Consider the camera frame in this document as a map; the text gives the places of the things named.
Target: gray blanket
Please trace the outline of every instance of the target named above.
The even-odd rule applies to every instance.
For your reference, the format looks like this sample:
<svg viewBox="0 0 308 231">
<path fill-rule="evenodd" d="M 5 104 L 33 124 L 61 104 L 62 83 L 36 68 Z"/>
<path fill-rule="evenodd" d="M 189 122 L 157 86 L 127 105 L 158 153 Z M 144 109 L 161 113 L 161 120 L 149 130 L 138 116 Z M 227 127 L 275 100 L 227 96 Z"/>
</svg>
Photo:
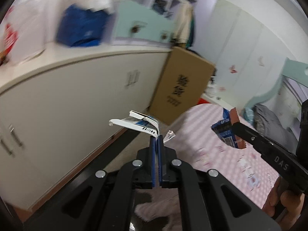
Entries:
<svg viewBox="0 0 308 231">
<path fill-rule="evenodd" d="M 290 152 L 294 153 L 298 141 L 293 134 L 282 127 L 275 113 L 262 104 L 257 104 L 253 110 L 255 129 L 261 135 L 278 142 Z"/>
</svg>

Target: bedding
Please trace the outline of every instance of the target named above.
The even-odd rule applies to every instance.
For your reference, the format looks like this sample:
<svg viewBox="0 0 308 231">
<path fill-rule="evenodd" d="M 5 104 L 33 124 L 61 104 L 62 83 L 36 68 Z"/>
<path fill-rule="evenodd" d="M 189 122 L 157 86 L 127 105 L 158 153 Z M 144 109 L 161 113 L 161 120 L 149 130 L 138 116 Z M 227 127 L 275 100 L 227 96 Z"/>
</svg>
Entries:
<svg viewBox="0 0 308 231">
<path fill-rule="evenodd" d="M 257 104 L 253 111 L 254 126 L 261 135 L 276 141 L 290 152 L 296 150 L 297 139 L 282 127 L 275 113 L 262 104 Z"/>
<path fill-rule="evenodd" d="M 226 145 L 211 130 L 211 126 L 223 119 L 223 108 L 215 104 L 197 105 L 182 114 L 171 126 L 176 136 L 167 147 L 177 152 L 179 159 L 190 163 L 194 169 L 218 170 L 258 207 L 262 208 L 274 186 L 278 173 L 272 169 L 254 148 L 236 149 Z M 240 121 L 253 128 L 240 117 Z M 168 217 L 163 229 L 181 230 L 181 215 L 177 189 L 157 187 L 141 190 L 151 194 L 152 202 L 139 204 L 135 213 L 144 221 Z"/>
<path fill-rule="evenodd" d="M 244 119 L 251 125 L 254 123 L 254 111 L 251 108 L 244 108 Z"/>
</svg>

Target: metal screw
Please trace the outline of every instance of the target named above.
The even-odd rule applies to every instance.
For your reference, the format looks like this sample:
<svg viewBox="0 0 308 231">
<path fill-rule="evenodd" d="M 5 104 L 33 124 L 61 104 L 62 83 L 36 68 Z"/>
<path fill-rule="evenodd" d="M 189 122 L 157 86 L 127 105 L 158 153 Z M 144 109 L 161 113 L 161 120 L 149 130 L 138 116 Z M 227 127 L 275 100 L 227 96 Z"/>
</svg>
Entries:
<svg viewBox="0 0 308 231">
<path fill-rule="evenodd" d="M 140 167 L 140 166 L 142 166 L 142 161 L 141 160 L 134 160 L 133 161 L 133 165 L 135 166 L 135 167 Z"/>
<path fill-rule="evenodd" d="M 104 177 L 106 176 L 106 172 L 103 171 L 103 170 L 99 170 L 99 171 L 97 171 L 97 172 L 95 173 L 95 176 L 96 176 L 97 178 L 104 178 Z"/>
<path fill-rule="evenodd" d="M 173 166 L 180 166 L 182 164 L 182 161 L 179 159 L 174 159 L 171 163 Z"/>
<path fill-rule="evenodd" d="M 219 175 L 218 171 L 216 169 L 211 169 L 208 174 L 212 177 L 217 177 Z"/>
</svg>

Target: wooden baseboard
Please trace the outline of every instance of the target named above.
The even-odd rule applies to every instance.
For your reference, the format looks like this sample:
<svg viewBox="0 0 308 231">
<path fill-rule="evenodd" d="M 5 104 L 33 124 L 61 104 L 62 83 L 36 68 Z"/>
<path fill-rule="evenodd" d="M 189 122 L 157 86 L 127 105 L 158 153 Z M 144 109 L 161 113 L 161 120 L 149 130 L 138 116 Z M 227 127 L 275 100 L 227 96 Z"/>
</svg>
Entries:
<svg viewBox="0 0 308 231">
<path fill-rule="evenodd" d="M 14 207 L 17 215 L 22 222 L 25 222 L 35 211 L 37 211 L 41 206 L 44 205 L 53 195 L 56 194 L 66 183 L 68 183 L 76 174 L 78 174 L 82 169 L 84 169 L 91 161 L 93 161 L 101 152 L 104 151 L 109 145 L 111 145 L 115 140 L 117 140 L 127 128 L 122 128 L 107 141 L 105 141 L 100 147 L 89 154 L 85 159 L 83 159 L 75 168 L 73 168 L 69 173 L 67 173 L 57 184 L 55 184 L 49 191 L 47 191 L 37 202 L 35 202 L 28 210 L 23 210 Z"/>
</svg>

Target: red object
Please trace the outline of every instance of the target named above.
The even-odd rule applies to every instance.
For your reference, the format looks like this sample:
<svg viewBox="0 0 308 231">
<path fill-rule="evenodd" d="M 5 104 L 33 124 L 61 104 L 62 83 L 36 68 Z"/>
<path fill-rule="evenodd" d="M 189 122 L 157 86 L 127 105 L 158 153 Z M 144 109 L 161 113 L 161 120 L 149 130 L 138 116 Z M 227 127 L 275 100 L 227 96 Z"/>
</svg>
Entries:
<svg viewBox="0 0 308 231">
<path fill-rule="evenodd" d="M 17 41 L 18 33 L 17 31 L 14 31 L 11 24 L 7 23 L 4 34 L 4 55 L 7 55 Z"/>
<path fill-rule="evenodd" d="M 230 70 L 230 73 L 231 73 L 231 74 L 237 73 L 237 71 L 235 70 L 235 65 L 232 65 L 232 66 L 229 68 L 229 70 Z"/>
<path fill-rule="evenodd" d="M 200 100 L 199 100 L 199 102 L 198 102 L 198 104 L 197 104 L 197 105 L 200 105 L 200 104 L 205 104 L 205 103 L 210 103 L 210 102 L 208 102 L 208 101 L 206 101 L 206 100 L 204 100 L 204 99 L 200 98 Z"/>
</svg>

